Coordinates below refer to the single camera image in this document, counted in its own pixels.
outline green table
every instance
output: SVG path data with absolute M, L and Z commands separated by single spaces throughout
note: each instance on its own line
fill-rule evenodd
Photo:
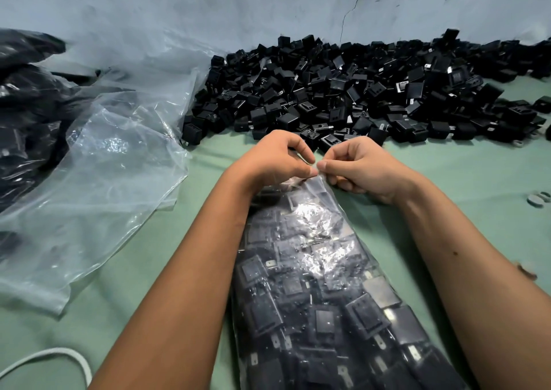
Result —
M 551 94 L 551 83 L 518 78 L 507 84 L 508 99 L 534 101 Z M 157 211 L 101 269 L 76 283 L 59 319 L 17 303 L 0 308 L 0 370 L 52 346 L 80 351 L 95 371 L 155 277 L 178 246 L 222 171 L 254 145 L 250 134 L 227 132 L 205 139 L 193 153 L 189 177 L 172 210 Z M 456 202 L 507 258 L 535 269 L 551 293 L 551 205 L 527 204 L 533 190 L 551 190 L 551 142 L 541 138 L 524 148 L 488 140 L 428 141 L 411 146 L 388 141 L 391 153 L 425 174 Z M 379 260 L 391 284 L 409 304 L 433 342 L 468 376 L 457 341 L 434 285 L 402 217 L 365 196 L 335 192 L 360 238 Z M 237 388 L 231 323 L 226 319 L 212 389 Z M 76 364 L 64 358 L 27 365 L 0 381 L 0 389 L 84 388 Z

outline white wall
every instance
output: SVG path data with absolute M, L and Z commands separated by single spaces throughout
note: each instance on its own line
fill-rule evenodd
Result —
M 70 40 L 71 56 L 91 66 L 163 51 L 167 30 L 226 51 L 280 34 L 338 43 L 342 31 L 342 42 L 368 43 L 430 40 L 454 27 L 465 40 L 534 42 L 551 31 L 551 0 L 0 0 L 0 11 L 0 26 Z

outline forearm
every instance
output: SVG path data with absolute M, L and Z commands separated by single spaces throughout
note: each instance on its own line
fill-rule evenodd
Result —
M 251 191 L 222 175 L 91 389 L 208 387 Z
M 551 388 L 551 299 L 423 177 L 399 207 L 483 388 Z

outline left hand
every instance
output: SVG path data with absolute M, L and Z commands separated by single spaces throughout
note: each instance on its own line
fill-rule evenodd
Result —
M 280 184 L 292 177 L 315 177 L 318 170 L 307 164 L 315 161 L 312 150 L 300 136 L 285 130 L 274 130 L 231 165 L 228 171 L 242 176 L 258 192 L 264 186 Z

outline white cord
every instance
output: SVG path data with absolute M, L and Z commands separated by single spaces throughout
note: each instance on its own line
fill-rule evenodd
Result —
M 67 355 L 68 357 L 75 359 L 80 364 L 80 368 L 82 368 L 82 372 L 84 373 L 84 379 L 86 380 L 86 387 L 90 385 L 90 382 L 92 381 L 92 371 L 90 369 L 90 366 L 88 365 L 86 358 L 84 358 L 81 354 L 76 352 L 74 349 L 62 348 L 62 347 L 50 348 L 44 351 L 35 352 L 34 354 L 31 354 L 17 362 L 14 362 L 4 371 L 0 372 L 0 380 L 2 380 L 6 375 L 8 375 L 9 373 L 11 373 L 13 370 L 20 367 L 21 365 L 26 364 L 27 362 L 35 360 L 37 358 L 42 358 L 50 355 Z

